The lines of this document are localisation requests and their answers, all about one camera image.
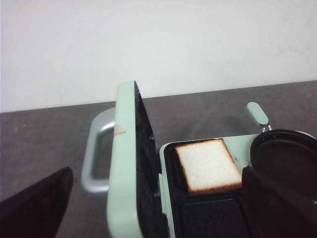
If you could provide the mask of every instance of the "toasted bread slice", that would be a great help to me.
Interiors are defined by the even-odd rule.
[[[190,194],[241,188],[241,173],[222,138],[175,147]]]

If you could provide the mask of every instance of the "sandwich maker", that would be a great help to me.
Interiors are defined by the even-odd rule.
[[[248,109],[263,126],[260,136],[275,131],[257,105],[249,104]],[[109,179],[97,179],[94,173],[101,140],[112,129]],[[257,137],[222,137],[240,171],[251,165],[250,147]],[[131,81],[119,85],[115,108],[100,113],[92,122],[81,177],[87,191],[108,192],[106,215],[112,237],[259,237],[243,189],[188,194],[175,146],[205,140],[167,143],[157,153],[137,84]]]

